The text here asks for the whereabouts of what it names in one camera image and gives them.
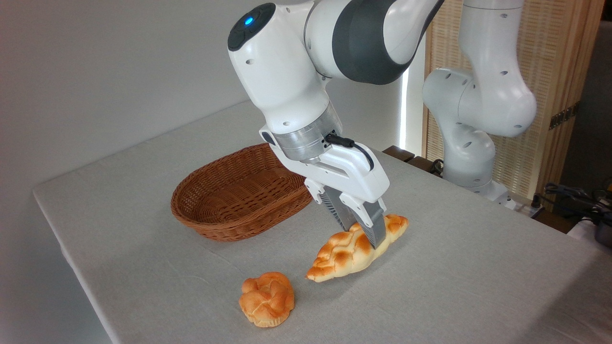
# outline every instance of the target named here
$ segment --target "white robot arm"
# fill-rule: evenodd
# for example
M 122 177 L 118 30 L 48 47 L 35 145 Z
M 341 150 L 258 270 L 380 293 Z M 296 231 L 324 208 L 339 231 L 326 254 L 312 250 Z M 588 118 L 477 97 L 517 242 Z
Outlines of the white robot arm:
M 284 166 L 306 177 L 317 203 L 345 230 L 358 221 L 374 247 L 385 237 L 381 197 L 389 180 L 367 147 L 339 136 L 325 85 L 332 78 L 371 84 L 399 78 L 443 1 L 267 3 L 246 13 L 228 37 L 234 69 L 266 118 L 261 137 Z
M 444 142 L 444 179 L 513 208 L 492 180 L 495 145 L 487 133 L 518 136 L 536 116 L 536 98 L 517 62 L 523 0 L 464 0 L 459 46 L 472 72 L 441 68 L 425 81 L 423 100 Z

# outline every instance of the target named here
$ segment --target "table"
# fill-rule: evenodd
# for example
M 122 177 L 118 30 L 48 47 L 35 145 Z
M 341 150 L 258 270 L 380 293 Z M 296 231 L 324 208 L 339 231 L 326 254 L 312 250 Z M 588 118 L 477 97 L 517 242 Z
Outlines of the table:
M 410 226 L 360 273 L 304 279 L 339 230 L 314 202 L 238 242 L 181 225 L 169 206 L 178 183 L 260 143 L 262 125 L 241 103 L 35 188 L 113 342 L 612 342 L 610 256 L 382 153 L 385 203 Z M 272 329 L 238 305 L 242 282 L 266 271 L 296 295 Z

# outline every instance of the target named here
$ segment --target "brown woven basket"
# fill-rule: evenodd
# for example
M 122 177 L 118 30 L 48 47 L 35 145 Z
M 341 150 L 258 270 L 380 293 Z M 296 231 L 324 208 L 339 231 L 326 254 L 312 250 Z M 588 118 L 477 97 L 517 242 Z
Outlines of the brown woven basket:
M 250 146 L 187 176 L 172 194 L 172 214 L 216 241 L 257 235 L 311 201 L 304 177 L 287 170 L 267 143 Z

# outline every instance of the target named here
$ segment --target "fake bread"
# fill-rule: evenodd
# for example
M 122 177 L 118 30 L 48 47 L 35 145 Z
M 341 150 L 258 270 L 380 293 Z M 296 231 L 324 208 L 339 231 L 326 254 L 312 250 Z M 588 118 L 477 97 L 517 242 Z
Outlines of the fake bread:
M 315 262 L 306 273 L 306 278 L 323 282 L 358 272 L 382 255 L 389 244 L 396 241 L 408 228 L 408 219 L 389 214 L 384 216 L 387 235 L 375 250 L 358 223 L 348 231 L 336 233 L 321 247 Z
M 289 317 L 294 305 L 293 287 L 280 272 L 266 272 L 242 284 L 240 308 L 258 327 L 274 327 Z

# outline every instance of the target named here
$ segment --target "black cable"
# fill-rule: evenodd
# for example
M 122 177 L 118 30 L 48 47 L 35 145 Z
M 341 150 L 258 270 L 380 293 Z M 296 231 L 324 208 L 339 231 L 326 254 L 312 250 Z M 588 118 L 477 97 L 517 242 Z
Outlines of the black cable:
M 361 146 L 359 146 L 356 143 L 353 143 L 353 147 L 357 148 L 358 150 L 361 151 L 361 153 L 363 153 L 365 155 L 365 158 L 368 159 L 368 162 L 370 163 L 370 171 L 374 170 L 374 160 L 372 160 L 372 157 L 370 157 L 370 155 L 368 154 L 368 152 L 365 151 L 365 149 L 363 149 Z
M 368 159 L 368 163 L 370 163 L 370 171 L 374 170 L 374 160 L 368 154 L 368 152 L 363 147 L 356 144 L 354 140 L 351 140 L 350 138 L 338 136 L 336 134 L 327 134 L 327 136 L 325 136 L 325 141 L 327 141 L 330 144 L 339 144 L 340 146 L 343 146 L 346 148 L 357 148 L 358 150 L 360 150 L 361 153 L 365 155 L 365 158 Z
M 612 221 L 610 221 L 610 219 L 606 218 L 605 216 L 600 215 L 601 213 L 599 212 L 585 212 L 585 211 L 581 211 L 579 209 L 574 209 L 574 208 L 570 208 L 568 206 L 564 206 L 563 204 L 559 203 L 559 202 L 555 202 L 553 200 L 550 200 L 546 197 L 544 197 L 543 195 L 540 194 L 536 194 L 541 200 L 545 200 L 546 202 L 552 204 L 553 206 L 558 206 L 559 208 L 562 208 L 563 210 L 569 211 L 569 212 L 573 212 L 574 214 L 578 214 L 581 215 L 583 217 L 587 217 L 593 221 L 597 221 L 599 222 L 603 222 L 605 224 L 607 224 L 608 226 L 612 226 Z
M 429 169 L 429 173 L 438 173 L 442 175 L 442 171 L 444 169 L 443 165 L 444 165 L 444 160 L 442 159 L 434 160 L 433 163 L 431 164 L 431 168 Z

